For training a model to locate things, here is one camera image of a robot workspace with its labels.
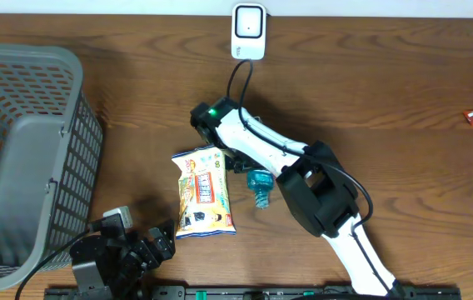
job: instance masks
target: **wooden table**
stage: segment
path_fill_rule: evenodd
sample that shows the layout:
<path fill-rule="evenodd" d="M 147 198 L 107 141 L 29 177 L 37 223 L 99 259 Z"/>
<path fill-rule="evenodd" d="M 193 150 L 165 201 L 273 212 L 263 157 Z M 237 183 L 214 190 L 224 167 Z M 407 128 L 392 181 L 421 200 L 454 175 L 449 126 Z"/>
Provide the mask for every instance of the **wooden table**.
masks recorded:
<path fill-rule="evenodd" d="M 76 53 L 106 121 L 92 218 L 129 205 L 142 232 L 177 218 L 173 153 L 202 145 L 189 111 L 225 92 L 236 64 L 229 17 L 0 15 L 0 43 Z M 270 17 L 246 107 L 290 138 L 332 146 L 374 198 L 366 230 L 397 278 L 453 285 L 473 299 L 473 20 Z M 234 95 L 243 84 L 238 75 Z M 187 238 L 154 276 L 190 285 L 322 285 L 349 277 L 276 190 L 254 208 L 228 178 L 236 236 Z M 73 285 L 37 275 L 22 298 Z M 0 292 L 12 298 L 15 290 Z"/>

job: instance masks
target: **chip bag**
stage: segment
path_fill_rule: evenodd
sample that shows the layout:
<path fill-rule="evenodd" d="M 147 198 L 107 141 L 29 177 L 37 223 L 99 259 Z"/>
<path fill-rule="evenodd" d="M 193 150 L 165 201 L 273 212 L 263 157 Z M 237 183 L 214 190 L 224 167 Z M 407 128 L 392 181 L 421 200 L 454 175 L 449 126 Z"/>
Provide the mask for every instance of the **chip bag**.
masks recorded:
<path fill-rule="evenodd" d="M 172 161 L 181 169 L 179 223 L 176 238 L 236 234 L 227 196 L 226 164 L 217 147 L 178 153 Z"/>

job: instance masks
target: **teal plastic bottle cap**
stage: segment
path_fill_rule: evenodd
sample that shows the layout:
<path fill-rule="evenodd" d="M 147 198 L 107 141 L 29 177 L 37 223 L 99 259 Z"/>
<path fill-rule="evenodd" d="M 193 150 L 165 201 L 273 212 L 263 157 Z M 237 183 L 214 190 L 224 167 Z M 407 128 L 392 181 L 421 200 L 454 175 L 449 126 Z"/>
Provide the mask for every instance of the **teal plastic bottle cap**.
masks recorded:
<path fill-rule="evenodd" d="M 257 208 L 268 207 L 270 191 L 273 186 L 273 175 L 266 170 L 253 170 L 247 174 L 247 187 L 255 192 L 255 206 Z"/>

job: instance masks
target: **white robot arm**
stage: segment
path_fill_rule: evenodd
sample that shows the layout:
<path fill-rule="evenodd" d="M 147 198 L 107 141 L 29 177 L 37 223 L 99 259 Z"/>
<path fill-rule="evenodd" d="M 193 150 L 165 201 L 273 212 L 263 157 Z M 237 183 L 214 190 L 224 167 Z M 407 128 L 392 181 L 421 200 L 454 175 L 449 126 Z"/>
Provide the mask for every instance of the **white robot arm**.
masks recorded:
<path fill-rule="evenodd" d="M 331 244 L 357 293 L 389 294 L 398 284 L 378 258 L 363 227 L 356 227 L 361 220 L 355 204 L 357 192 L 352 182 L 336 171 L 343 169 L 331 149 L 321 142 L 309 147 L 292 141 L 258 122 L 243 107 L 240 116 L 238 108 L 227 97 L 212 107 L 202 103 L 191 111 L 192 126 L 229 156 L 251 160 L 250 164 L 261 165 L 276 177 L 294 218 L 309 233 Z M 322 158 L 334 167 L 316 163 Z M 309 185 L 308 179 L 318 173 L 321 180 Z"/>

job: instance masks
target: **laundry basket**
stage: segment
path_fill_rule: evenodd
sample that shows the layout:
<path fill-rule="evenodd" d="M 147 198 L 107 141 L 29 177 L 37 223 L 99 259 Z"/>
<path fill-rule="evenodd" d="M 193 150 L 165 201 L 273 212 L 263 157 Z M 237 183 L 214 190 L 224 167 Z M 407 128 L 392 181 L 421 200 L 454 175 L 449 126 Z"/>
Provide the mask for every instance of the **laundry basket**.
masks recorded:
<path fill-rule="evenodd" d="M 0 290 L 86 226 L 102 129 L 81 86 L 71 52 L 0 45 Z"/>

